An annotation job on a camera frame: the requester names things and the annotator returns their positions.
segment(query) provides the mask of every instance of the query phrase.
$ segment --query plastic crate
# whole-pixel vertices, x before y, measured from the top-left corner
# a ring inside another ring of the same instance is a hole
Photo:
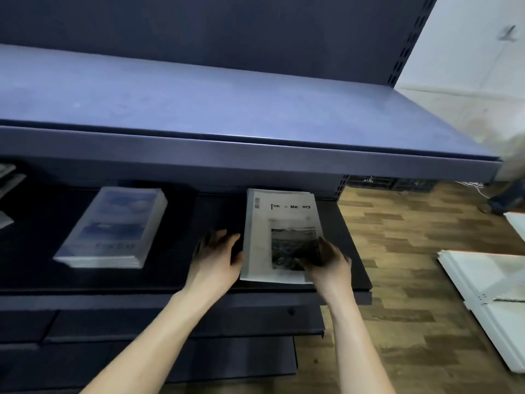
[[[409,191],[429,193],[437,184],[436,179],[398,178],[392,186],[392,191]]]
[[[384,189],[389,190],[395,184],[395,178],[372,177],[366,175],[349,175],[346,181],[347,186],[356,188]]]

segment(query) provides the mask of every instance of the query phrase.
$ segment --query cable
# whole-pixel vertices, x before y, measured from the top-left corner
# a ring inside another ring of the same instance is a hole
[[[483,184],[480,182],[465,182],[465,181],[456,181],[458,184],[465,185],[465,186],[471,186],[473,188],[476,188],[476,191],[479,192],[481,196],[483,196],[486,199],[489,199],[487,195],[481,192],[481,190],[484,188]]]

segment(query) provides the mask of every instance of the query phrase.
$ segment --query laminate floor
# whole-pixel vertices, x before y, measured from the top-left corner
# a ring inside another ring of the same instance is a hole
[[[484,190],[493,195],[500,188]],[[525,394],[436,261],[441,249],[524,254],[505,218],[483,214],[475,189],[440,183],[430,194],[346,188],[339,201],[370,275],[361,307],[397,394]],[[295,376],[190,384],[166,393],[338,393],[330,315],[326,335],[297,337]]]

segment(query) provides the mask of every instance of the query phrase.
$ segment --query hand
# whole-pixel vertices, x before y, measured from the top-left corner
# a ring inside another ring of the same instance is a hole
[[[319,238],[319,252],[322,266],[313,265],[305,259],[301,261],[318,293],[329,307],[342,300],[348,300],[349,296],[353,301],[350,258],[324,238]]]
[[[219,300],[239,278],[243,252],[230,262],[232,247],[239,238],[239,234],[226,235],[226,230],[214,231],[208,241],[202,238],[193,252],[184,290],[209,306]]]

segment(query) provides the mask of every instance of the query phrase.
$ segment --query white wall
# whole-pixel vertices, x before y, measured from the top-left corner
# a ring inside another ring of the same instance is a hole
[[[396,84],[500,155],[500,180],[525,175],[524,29],[525,0],[437,0]]]

